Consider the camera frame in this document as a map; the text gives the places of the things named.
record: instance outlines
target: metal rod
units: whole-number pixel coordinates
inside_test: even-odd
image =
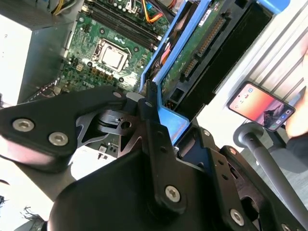
[[[308,230],[308,211],[268,150],[253,133],[246,134],[244,142],[289,207],[291,213]]]

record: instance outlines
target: hand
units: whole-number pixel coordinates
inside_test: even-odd
[[[308,50],[303,60],[302,76],[306,84],[306,91],[296,103],[295,113],[287,120],[285,128],[289,138],[308,133]]]

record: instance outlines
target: finger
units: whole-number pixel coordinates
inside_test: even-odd
[[[304,55],[302,76],[304,78],[305,85],[308,86],[308,52]]]

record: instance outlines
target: silver screw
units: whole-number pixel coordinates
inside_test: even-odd
[[[165,193],[166,193],[166,196],[170,199],[170,201],[174,203],[177,203],[180,201],[180,198],[181,198],[180,193],[175,187],[168,185],[165,189]]]
[[[145,102],[145,104],[147,105],[147,106],[149,106],[149,107],[153,107],[153,105],[150,103],[150,102]]]
[[[230,215],[232,217],[232,219],[235,221],[236,224],[238,224],[239,226],[244,226],[244,218],[242,217],[242,215],[235,210],[234,208],[230,210]]]
[[[229,148],[229,151],[233,154],[236,155],[236,151],[233,148]]]
[[[207,135],[207,136],[210,136],[211,134],[208,132],[208,130],[203,130],[203,133],[205,134],[205,135]]]
[[[55,146],[64,146],[68,143],[68,137],[62,132],[54,132],[49,135],[48,139]]]
[[[281,224],[283,231],[291,231],[290,228],[286,224]]]
[[[13,128],[17,131],[27,132],[34,128],[34,123],[28,119],[17,119],[13,122]]]
[[[122,97],[122,95],[120,94],[120,93],[118,93],[118,92],[114,92],[114,96],[116,96],[116,97],[118,97],[118,98],[121,98]]]

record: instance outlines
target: circuit chip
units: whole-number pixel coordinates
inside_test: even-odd
[[[99,55],[98,62],[104,64],[110,69],[120,72],[128,59],[128,53],[117,45],[108,42],[105,39],[101,41],[102,49]]]

